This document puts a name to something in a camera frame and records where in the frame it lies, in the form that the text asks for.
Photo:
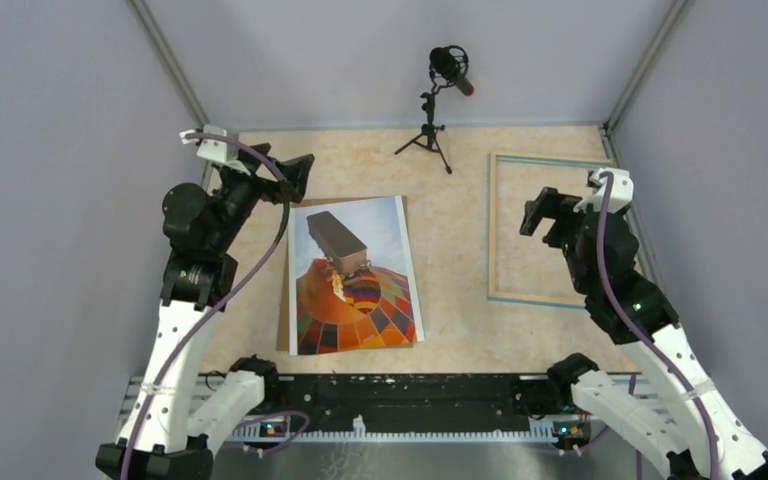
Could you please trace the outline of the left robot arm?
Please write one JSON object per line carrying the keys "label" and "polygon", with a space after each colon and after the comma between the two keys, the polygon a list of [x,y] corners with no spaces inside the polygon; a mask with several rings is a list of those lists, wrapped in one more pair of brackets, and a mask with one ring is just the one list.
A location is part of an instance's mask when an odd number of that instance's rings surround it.
{"label": "left robot arm", "polygon": [[[274,363],[239,359],[217,391],[194,408],[193,389],[216,324],[230,299],[274,254],[290,207],[306,193],[315,157],[278,161],[262,143],[218,169],[220,185],[171,188],[162,202],[171,252],[162,278],[158,326],[136,401],[95,466],[109,479],[207,479],[222,444],[252,410],[268,413],[281,393]],[[259,202],[281,206],[278,233],[241,280],[228,250]]]}

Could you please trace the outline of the wooden picture frame blue edge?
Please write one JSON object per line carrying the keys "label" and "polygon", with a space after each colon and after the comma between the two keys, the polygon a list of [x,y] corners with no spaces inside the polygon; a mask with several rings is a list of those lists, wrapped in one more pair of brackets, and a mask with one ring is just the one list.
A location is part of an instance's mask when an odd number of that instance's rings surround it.
{"label": "wooden picture frame blue edge", "polygon": [[614,167],[604,158],[493,152],[488,159],[487,299],[494,302],[582,310],[560,251],[542,243],[550,223],[531,237],[519,228],[526,201],[548,186],[588,196],[591,170]]}

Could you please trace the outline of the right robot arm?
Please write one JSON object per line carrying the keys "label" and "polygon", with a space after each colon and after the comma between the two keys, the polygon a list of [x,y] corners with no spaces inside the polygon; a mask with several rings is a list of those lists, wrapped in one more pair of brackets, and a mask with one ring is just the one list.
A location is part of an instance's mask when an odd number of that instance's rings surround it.
{"label": "right robot arm", "polygon": [[581,353],[549,368],[549,404],[596,415],[665,479],[768,479],[768,447],[719,393],[666,296],[637,271],[639,242],[624,213],[578,211],[579,200],[543,188],[526,202],[520,232],[531,236],[552,220],[544,243],[560,250],[591,320],[636,364],[669,415],[615,385]]}

